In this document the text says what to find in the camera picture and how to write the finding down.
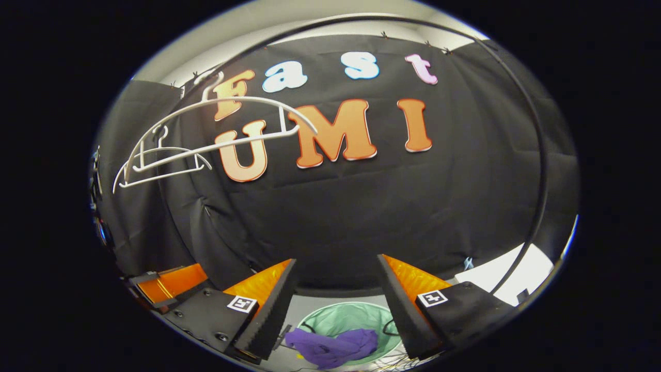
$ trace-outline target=wire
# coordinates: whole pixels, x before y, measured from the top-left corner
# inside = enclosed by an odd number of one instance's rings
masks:
[[[391,319],[388,323],[386,323],[386,324],[383,326],[383,331],[382,331],[382,332],[383,332],[384,334],[387,334],[388,336],[399,336],[399,334],[396,334],[396,333],[390,333],[390,332],[388,332],[388,331],[385,330],[386,328],[388,328],[388,324],[390,324],[390,323],[392,323],[392,322],[394,322],[394,321],[395,321],[395,319]]]
[[[309,369],[310,371],[328,372],[328,371],[326,371],[325,369],[315,369],[315,368],[299,368],[299,369],[297,369],[297,370],[295,370],[295,371],[290,371],[290,372],[298,372],[298,371],[300,371],[300,370],[302,370],[302,369]]]
[[[403,352],[403,353],[397,353],[397,354],[389,354],[389,355],[384,355],[384,356],[381,357],[381,358],[400,357],[400,356],[402,356],[402,355],[408,355],[408,354],[407,354],[406,352]]]
[[[314,328],[312,328],[312,326],[310,326],[310,325],[309,325],[308,323],[306,323],[306,322],[303,322],[303,323],[302,323],[301,325],[302,325],[302,326],[306,326],[306,327],[308,327],[308,328],[310,328],[310,330],[312,331],[312,333],[314,333],[314,334],[316,334],[316,333],[317,333],[317,331],[315,331],[315,329],[314,329]]]
[[[394,371],[396,369],[400,369],[401,367],[408,365],[410,362],[411,360],[408,358],[408,356],[402,357],[400,360],[398,360],[397,363],[386,367],[384,371]]]
[[[298,350],[296,350],[295,348],[290,348],[289,346],[284,345],[284,344],[280,344],[280,346],[282,346],[283,348],[288,348],[288,349],[291,349],[291,350],[298,351]]]
[[[547,170],[549,167],[548,160],[547,160],[547,155],[546,155],[546,145],[544,145],[544,135],[543,131],[541,129],[540,125],[540,120],[539,120],[539,114],[537,114],[537,110],[535,109],[535,105],[533,104],[532,99],[528,95],[527,91],[525,90],[523,84],[521,84],[521,81],[514,75],[514,72],[510,70],[510,68],[503,62],[500,57],[496,53],[494,53],[491,49],[487,48],[486,45],[481,42],[479,39],[475,39],[475,42],[480,44],[487,53],[489,53],[499,64],[502,68],[505,69],[505,72],[510,76],[510,78],[514,81],[516,86],[519,88],[521,93],[524,95],[525,101],[527,105],[529,106],[529,109],[531,111],[531,114],[533,116],[533,126],[535,127],[535,133],[537,135],[537,147],[539,150],[539,187],[538,187],[538,193],[537,193],[537,204],[535,206],[535,214],[533,215],[533,223],[530,226],[530,229],[528,230],[528,233],[525,237],[524,240],[524,246],[521,247],[521,250],[519,251],[519,254],[516,256],[516,259],[514,259],[514,262],[510,265],[510,268],[507,270],[505,275],[500,279],[498,284],[494,287],[494,289],[491,290],[491,294],[493,295],[497,290],[499,290],[503,284],[507,281],[507,279],[510,278],[514,270],[519,266],[521,263],[521,260],[523,260],[525,253],[528,251],[528,248],[530,248],[530,244],[532,244],[533,240],[535,239],[535,236],[537,235],[537,231],[539,231],[539,227],[541,226],[541,221],[542,218],[544,217],[544,210],[546,209],[546,200],[549,194],[549,181],[547,179]]]
[[[376,372],[376,371],[384,370],[384,369],[387,369],[387,368],[397,367],[398,365],[400,365],[406,359],[408,359],[408,355],[406,355],[406,353],[405,353],[404,356],[398,358],[396,361],[389,362],[388,364],[382,365],[381,367],[377,367],[377,368],[372,369],[371,371],[368,371],[368,372]]]

